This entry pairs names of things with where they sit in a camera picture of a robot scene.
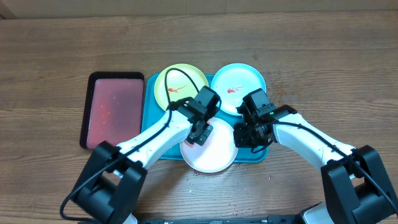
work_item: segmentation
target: plastic tray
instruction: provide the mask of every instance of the plastic tray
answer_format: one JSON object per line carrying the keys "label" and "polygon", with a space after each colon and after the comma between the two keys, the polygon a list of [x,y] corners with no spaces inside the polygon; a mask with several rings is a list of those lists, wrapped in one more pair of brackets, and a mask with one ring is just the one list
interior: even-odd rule
{"label": "plastic tray", "polygon": [[[136,97],[129,98],[129,96],[125,96],[124,98],[127,98],[126,100],[128,100],[130,103],[132,103],[134,105],[137,105],[140,107],[144,106],[144,104],[143,104],[143,102],[144,102],[144,75],[141,72],[93,72],[88,78],[85,110],[83,112],[83,121],[81,123],[80,146],[83,149],[94,149],[95,148],[95,147],[92,147],[92,148],[88,147],[87,139],[88,139],[88,135],[89,135],[89,127],[90,127],[91,113],[92,113],[91,107],[93,106],[93,98],[94,98],[96,82],[100,79],[113,79],[113,78],[142,80],[140,82],[140,88],[142,90],[137,93],[138,89],[135,89],[136,94],[139,94],[139,98],[138,99]],[[111,92],[112,92],[112,94],[118,94],[118,95],[120,95],[120,93],[122,93],[122,92],[116,93],[115,90],[112,90]],[[123,110],[123,111],[126,110],[125,106],[123,109],[120,109],[120,107],[113,105],[113,108],[114,109],[117,108],[119,110],[119,111],[117,111],[117,114],[120,114],[120,110]],[[127,125],[132,125],[132,126],[130,126],[131,127],[130,131],[125,133],[126,135],[123,134],[123,136],[124,136],[123,141],[127,141],[128,139],[136,137],[142,128],[142,126],[140,126],[141,121],[142,121],[142,110],[140,111],[140,114],[137,114],[137,111],[128,110],[128,112],[135,113],[135,114],[133,116],[129,116],[128,113],[121,113],[121,117],[124,118],[125,116],[129,116],[130,118],[135,118],[135,121],[133,123],[127,123]],[[111,128],[113,130],[113,132],[112,133],[105,132],[107,134],[104,136],[104,139],[100,139],[100,138],[97,139],[97,140],[99,140],[99,142],[95,142],[94,145],[97,145],[97,143],[100,143],[101,141],[104,141],[104,140],[109,141],[111,144],[118,143],[117,141],[114,140],[114,137],[112,137],[112,136],[114,136],[116,133],[118,133],[118,131],[123,132],[124,129],[118,125],[118,123],[115,121],[115,119],[109,120],[109,123],[113,123],[113,125],[114,125],[114,127]]]}
{"label": "plastic tray", "polygon": [[[154,87],[155,81],[159,74],[155,74],[148,79],[147,89],[145,93],[145,102],[144,102],[144,114],[142,115],[142,126],[141,131],[145,131],[147,128],[151,127],[153,124],[158,122],[158,120],[164,115],[165,111],[157,104],[154,95]],[[209,82],[209,86],[211,86],[211,81],[213,80],[214,75],[206,75],[206,78]],[[223,111],[219,111],[216,114],[217,118],[223,119],[228,122],[232,127],[238,121],[242,121],[242,118],[239,116],[229,115]],[[251,149],[249,148],[239,148],[238,155],[236,156],[234,162],[246,162],[246,163],[256,163],[263,161],[267,154],[268,148],[258,152],[256,154],[251,153]],[[183,160],[180,151],[180,144],[176,144],[171,147],[161,159],[173,159],[173,160]]]}

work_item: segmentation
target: wood grain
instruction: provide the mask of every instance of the wood grain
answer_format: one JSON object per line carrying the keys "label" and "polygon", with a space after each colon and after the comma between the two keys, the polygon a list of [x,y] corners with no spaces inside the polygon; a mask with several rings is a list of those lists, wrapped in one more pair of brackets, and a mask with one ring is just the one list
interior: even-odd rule
{"label": "wood grain", "polygon": [[[215,73],[256,67],[276,105],[354,146],[375,147],[398,189],[398,12],[0,21],[0,222],[66,223],[58,208],[90,151],[79,147],[87,79],[174,63]],[[258,164],[196,175],[180,161],[149,171],[138,217],[263,217],[324,200],[320,174],[273,145]],[[72,203],[70,215],[83,215]],[[393,217],[384,223],[397,223]]]}

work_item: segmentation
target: light blue plate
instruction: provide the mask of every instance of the light blue plate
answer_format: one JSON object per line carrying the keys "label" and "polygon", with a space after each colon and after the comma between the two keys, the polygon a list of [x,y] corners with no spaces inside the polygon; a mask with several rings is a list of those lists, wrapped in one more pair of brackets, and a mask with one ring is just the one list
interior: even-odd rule
{"label": "light blue plate", "polygon": [[243,97],[258,88],[267,92],[262,75],[252,66],[243,63],[224,66],[211,83],[211,89],[221,97],[221,110],[235,116],[240,116],[236,108],[241,106]]}

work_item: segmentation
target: yellow plate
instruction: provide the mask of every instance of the yellow plate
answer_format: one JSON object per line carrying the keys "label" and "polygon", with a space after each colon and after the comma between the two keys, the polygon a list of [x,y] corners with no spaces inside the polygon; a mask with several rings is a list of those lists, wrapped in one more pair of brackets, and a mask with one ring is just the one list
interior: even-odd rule
{"label": "yellow plate", "polygon": [[[192,65],[181,63],[167,67],[157,77],[154,89],[156,102],[163,110],[166,110],[169,105],[164,86],[164,77],[170,68],[178,68],[187,73],[199,90],[203,86],[209,86],[205,74]],[[197,91],[191,81],[183,73],[176,70],[169,71],[167,75],[167,88],[169,89],[171,101],[177,101],[189,96],[194,98],[197,95]]]}

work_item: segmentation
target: black bracket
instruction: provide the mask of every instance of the black bracket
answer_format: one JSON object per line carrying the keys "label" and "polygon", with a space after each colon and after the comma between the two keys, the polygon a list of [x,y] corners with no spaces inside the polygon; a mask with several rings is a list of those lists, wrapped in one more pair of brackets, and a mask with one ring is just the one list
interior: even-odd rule
{"label": "black bracket", "polygon": [[161,218],[139,220],[138,224],[301,224],[296,215],[270,215],[264,218],[214,218],[191,220],[163,220]]}
{"label": "black bracket", "polygon": [[[106,141],[99,144],[77,180],[74,191],[93,174],[114,161],[122,154],[120,148],[114,147]],[[100,175],[86,184],[72,200],[85,212],[100,223],[121,224],[131,214],[136,206],[147,170],[141,162],[132,162],[125,159],[107,172],[118,170],[123,174],[118,185]]]}
{"label": "black bracket", "polygon": [[180,105],[177,111],[187,117],[193,124],[187,141],[191,144],[204,145],[213,127],[207,121],[217,113],[217,103],[220,96],[211,88],[204,86],[194,99]]}
{"label": "black bracket", "polygon": [[288,105],[276,108],[261,88],[248,93],[237,111],[242,114],[243,123],[234,125],[235,146],[251,148],[252,153],[260,152],[276,142],[272,122],[297,113]]}
{"label": "black bracket", "polygon": [[[353,149],[350,156],[397,205],[397,195],[377,151],[370,146],[364,146]],[[321,173],[326,207],[333,222],[377,223],[394,214],[389,202],[366,179],[362,184],[353,186],[349,176],[351,174],[358,178],[362,176],[347,159],[329,161],[327,165],[321,167]]]}

